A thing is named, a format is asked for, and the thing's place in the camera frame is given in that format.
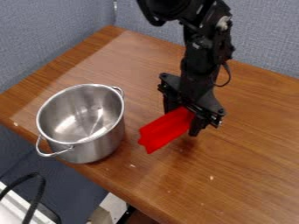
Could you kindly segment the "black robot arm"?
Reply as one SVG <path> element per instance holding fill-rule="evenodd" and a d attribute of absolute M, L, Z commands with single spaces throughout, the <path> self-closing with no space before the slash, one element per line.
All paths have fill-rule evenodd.
<path fill-rule="evenodd" d="M 230 9 L 222 0 L 136 0 L 148 23 L 156 27 L 177 21 L 182 28 L 184 55 L 180 75 L 158 75 L 162 109 L 178 107 L 193 113 L 188 134 L 194 137 L 206 126 L 217 127 L 225 109 L 213 89 L 220 70 L 229 70 L 234 46 L 230 43 Z"/>

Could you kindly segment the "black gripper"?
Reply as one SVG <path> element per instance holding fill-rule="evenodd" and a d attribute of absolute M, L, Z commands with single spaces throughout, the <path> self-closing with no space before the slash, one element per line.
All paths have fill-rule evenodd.
<path fill-rule="evenodd" d="M 169 73 L 158 75 L 161 83 L 157 90 L 162 93 L 164 113 L 182 106 L 194 114 L 188 131 L 190 137 L 196 137 L 208 125 L 221 125 L 225 109 L 213 94 L 218 71 L 216 69 L 210 74 L 190 79 Z"/>

